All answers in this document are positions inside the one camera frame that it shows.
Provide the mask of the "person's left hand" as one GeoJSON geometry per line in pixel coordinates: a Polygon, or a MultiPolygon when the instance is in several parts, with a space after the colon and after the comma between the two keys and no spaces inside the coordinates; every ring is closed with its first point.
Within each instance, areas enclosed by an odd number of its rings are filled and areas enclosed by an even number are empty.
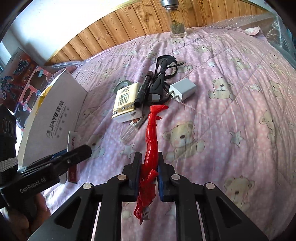
{"type": "Polygon", "coordinates": [[[13,235],[14,240],[28,240],[28,238],[51,216],[44,196],[39,193],[33,198],[37,212],[32,219],[17,209],[5,207],[1,209],[7,230],[13,235]]]}

